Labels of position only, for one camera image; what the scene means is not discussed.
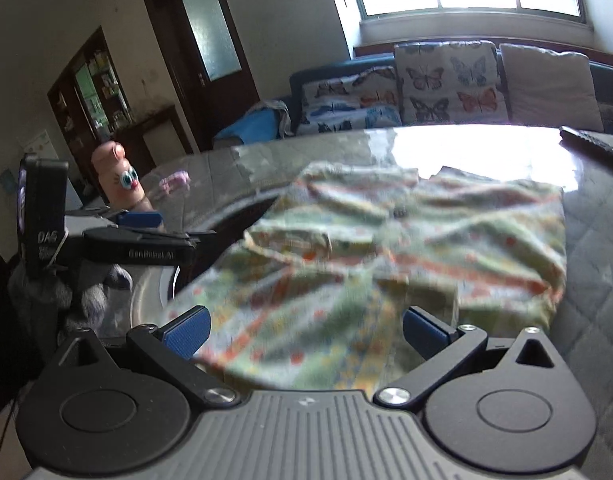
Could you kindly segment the floral patterned children's garment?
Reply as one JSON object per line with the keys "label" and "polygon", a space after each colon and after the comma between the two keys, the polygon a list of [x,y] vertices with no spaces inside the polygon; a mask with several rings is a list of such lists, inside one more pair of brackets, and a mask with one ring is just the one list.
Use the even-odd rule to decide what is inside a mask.
{"label": "floral patterned children's garment", "polygon": [[196,361],[237,386],[373,393],[421,362],[418,306],[495,337],[551,324],[566,288],[561,188],[443,168],[314,162],[165,320],[212,318]]}

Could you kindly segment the pink googly-eyed toy figure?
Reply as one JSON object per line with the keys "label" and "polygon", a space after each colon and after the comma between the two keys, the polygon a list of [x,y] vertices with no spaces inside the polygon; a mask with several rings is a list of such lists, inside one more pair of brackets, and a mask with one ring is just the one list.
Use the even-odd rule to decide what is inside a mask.
{"label": "pink googly-eyed toy figure", "polygon": [[92,164],[113,209],[132,209],[146,197],[137,171],[126,158],[120,143],[108,141],[100,144],[93,151]]}

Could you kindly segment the small pink object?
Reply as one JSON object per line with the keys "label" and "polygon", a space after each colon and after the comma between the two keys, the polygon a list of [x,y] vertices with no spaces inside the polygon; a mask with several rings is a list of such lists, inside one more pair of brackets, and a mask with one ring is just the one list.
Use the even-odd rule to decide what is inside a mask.
{"label": "small pink object", "polygon": [[159,188],[164,194],[171,194],[180,188],[188,188],[190,182],[189,174],[186,170],[177,170],[160,180]]}

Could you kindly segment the dark wooden shelf cabinet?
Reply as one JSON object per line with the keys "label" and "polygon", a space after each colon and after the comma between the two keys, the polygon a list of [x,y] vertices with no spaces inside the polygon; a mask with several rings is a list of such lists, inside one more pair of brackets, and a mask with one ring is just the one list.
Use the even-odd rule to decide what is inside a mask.
{"label": "dark wooden shelf cabinet", "polygon": [[166,152],[192,154],[192,144],[173,104],[134,113],[116,74],[104,32],[96,29],[47,93],[59,129],[85,184],[98,188],[92,163],[98,145],[120,142],[140,174]]}

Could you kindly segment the blue cloth on sofa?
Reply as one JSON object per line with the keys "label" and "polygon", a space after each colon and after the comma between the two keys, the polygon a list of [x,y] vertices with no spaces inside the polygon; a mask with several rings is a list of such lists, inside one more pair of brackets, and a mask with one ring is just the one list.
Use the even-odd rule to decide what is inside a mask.
{"label": "blue cloth on sofa", "polygon": [[283,100],[260,101],[241,118],[225,127],[214,142],[238,140],[241,144],[268,142],[293,136],[289,108]]}

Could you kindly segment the dark wooden door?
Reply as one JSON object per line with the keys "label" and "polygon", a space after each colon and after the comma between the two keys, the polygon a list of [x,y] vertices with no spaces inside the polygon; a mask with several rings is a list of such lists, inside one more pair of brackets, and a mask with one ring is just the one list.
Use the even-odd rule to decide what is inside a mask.
{"label": "dark wooden door", "polygon": [[145,0],[180,106],[200,150],[259,93],[226,0]]}

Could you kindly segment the butterfly cushion lying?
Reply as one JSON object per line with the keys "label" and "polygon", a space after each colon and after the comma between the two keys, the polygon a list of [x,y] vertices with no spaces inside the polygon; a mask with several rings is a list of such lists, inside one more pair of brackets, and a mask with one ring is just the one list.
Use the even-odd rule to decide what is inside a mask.
{"label": "butterfly cushion lying", "polygon": [[397,73],[378,66],[337,78],[307,82],[301,89],[298,136],[400,127]]}

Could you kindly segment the black remote control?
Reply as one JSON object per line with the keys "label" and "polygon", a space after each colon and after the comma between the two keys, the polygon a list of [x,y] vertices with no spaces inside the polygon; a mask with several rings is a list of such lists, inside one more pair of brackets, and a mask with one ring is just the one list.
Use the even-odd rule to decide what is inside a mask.
{"label": "black remote control", "polygon": [[591,134],[566,126],[559,128],[561,143],[605,166],[613,167],[613,147]]}

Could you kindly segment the butterfly cushion upright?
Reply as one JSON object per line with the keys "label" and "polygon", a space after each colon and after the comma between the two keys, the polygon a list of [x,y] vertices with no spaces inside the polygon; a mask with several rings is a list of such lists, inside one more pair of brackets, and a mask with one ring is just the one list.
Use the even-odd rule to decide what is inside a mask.
{"label": "butterfly cushion upright", "polygon": [[491,41],[395,46],[404,124],[505,124],[508,110]]}

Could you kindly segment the plain white cushion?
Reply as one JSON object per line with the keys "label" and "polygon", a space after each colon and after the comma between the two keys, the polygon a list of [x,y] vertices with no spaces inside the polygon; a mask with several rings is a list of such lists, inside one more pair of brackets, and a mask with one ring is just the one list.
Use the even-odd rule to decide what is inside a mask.
{"label": "plain white cushion", "polygon": [[604,130],[589,58],[581,53],[500,45],[512,122]]}

